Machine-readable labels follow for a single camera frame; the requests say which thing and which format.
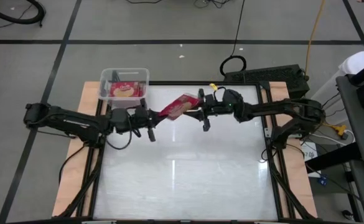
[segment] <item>wooden board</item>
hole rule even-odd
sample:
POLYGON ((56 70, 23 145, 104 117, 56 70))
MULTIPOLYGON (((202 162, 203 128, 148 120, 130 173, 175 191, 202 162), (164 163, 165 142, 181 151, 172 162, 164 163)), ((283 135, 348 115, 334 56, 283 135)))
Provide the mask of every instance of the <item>wooden board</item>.
MULTIPOLYGON (((287 86, 284 82, 271 82, 271 94, 273 101, 283 100, 288 98, 287 86)), ((85 82, 82 96, 80 100, 80 105, 78 107, 78 112, 94 115, 97 106, 97 91, 99 88, 99 82, 85 82)), ((278 125, 282 126, 291 119, 290 116, 280 114, 276 116, 278 125)), ((301 148, 299 140, 290 139, 288 144, 301 148)), ((79 139, 73 139, 70 141, 70 146, 68 148, 67 157, 73 154, 76 150, 81 148, 82 142, 79 139)), ((53 210, 53 216, 62 213, 65 208, 74 199, 74 196, 80 190, 83 173, 85 170, 86 158, 88 155, 88 149, 82 150, 73 159, 69 160, 67 165, 64 167, 62 181, 58 189, 58 194, 53 210)), ((286 169, 289 177, 289 185, 294 192, 295 196, 299 199, 301 204, 305 206, 307 211, 313 215, 317 216, 315 209, 312 191, 309 184, 309 178, 307 176, 306 167, 302 154, 291 146, 288 146, 284 150, 284 158, 286 161, 286 169)), ((280 195, 282 199, 282 209, 284 217, 288 217, 285 194, 280 188, 280 195)), ((88 213, 88 203, 91 197, 91 190, 89 190, 85 197, 85 206, 83 215, 88 213)))

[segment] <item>table leg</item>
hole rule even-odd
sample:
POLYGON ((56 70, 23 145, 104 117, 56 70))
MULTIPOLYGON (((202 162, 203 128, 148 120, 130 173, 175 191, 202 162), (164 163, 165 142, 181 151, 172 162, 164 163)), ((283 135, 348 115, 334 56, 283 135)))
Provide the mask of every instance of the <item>table leg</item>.
MULTIPOLYGON (((341 147, 337 150, 328 152, 316 158, 310 159, 306 161, 306 165, 314 170, 322 170, 328 167, 332 167, 344 162, 348 162, 354 159, 361 159, 360 151, 358 149, 357 143, 353 142, 349 145, 341 147)), ((308 174, 313 172, 309 168, 306 167, 306 171, 308 174)))

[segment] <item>snack bag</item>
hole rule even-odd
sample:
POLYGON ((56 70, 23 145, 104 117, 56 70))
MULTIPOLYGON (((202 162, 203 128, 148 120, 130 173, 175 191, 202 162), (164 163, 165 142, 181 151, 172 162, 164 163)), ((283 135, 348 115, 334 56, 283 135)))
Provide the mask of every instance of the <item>snack bag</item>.
POLYGON ((116 82, 111 84, 110 96, 138 97, 139 82, 116 82))
POLYGON ((171 104, 166 106, 159 113, 159 116, 168 115, 168 118, 174 121, 184 112, 188 111, 189 109, 197 105, 199 101, 200 100, 196 96, 185 93, 182 96, 178 97, 178 99, 173 101, 171 104))

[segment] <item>white tabletop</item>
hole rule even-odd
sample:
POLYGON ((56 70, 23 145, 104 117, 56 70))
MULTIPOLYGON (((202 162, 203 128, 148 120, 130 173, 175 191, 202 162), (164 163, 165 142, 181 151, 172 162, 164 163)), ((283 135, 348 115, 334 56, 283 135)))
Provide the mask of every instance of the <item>white tabletop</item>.
MULTIPOLYGON (((183 93, 209 86, 150 86, 146 98, 160 111, 183 93)), ((229 86, 258 103, 255 86, 229 86)), ((217 93, 222 98, 223 90, 217 93)), ((106 146, 94 218, 155 220, 277 220, 261 118, 239 124, 233 115, 210 117, 211 128, 188 116, 164 120, 150 142, 145 129, 128 148, 106 146)), ((112 134, 121 147, 129 133, 112 134)))

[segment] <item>clear plastic container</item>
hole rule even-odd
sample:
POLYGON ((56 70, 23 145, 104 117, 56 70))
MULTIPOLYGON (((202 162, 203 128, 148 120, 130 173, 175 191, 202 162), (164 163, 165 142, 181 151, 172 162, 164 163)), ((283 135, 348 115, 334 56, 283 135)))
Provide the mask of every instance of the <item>clear plastic container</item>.
POLYGON ((147 95, 149 77, 146 68, 106 68, 101 72, 99 99, 117 108, 140 105, 140 99, 147 95))

